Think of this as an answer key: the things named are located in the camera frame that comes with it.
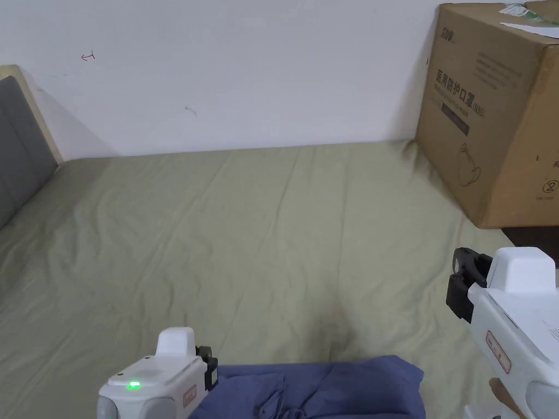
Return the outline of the person's right hand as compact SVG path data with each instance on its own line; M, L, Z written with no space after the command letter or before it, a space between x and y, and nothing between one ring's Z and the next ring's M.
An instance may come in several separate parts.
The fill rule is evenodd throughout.
M500 403L507 406L509 410L514 411L516 405L514 404L514 401L512 400L503 382L499 378L491 378L489 380L489 385L495 398Z

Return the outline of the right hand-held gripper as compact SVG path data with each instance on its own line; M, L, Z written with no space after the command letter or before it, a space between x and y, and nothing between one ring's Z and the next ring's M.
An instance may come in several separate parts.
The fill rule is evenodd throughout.
M464 418L558 417L558 288L553 259L536 247L494 256L457 248L446 304L469 330L519 409L466 405Z

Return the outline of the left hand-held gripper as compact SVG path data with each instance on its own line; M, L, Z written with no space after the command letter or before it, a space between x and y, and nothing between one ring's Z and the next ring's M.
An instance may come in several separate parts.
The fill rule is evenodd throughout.
M110 377L99 390L98 418L189 418L218 383L218 359L197 346L190 327L170 327L156 352Z

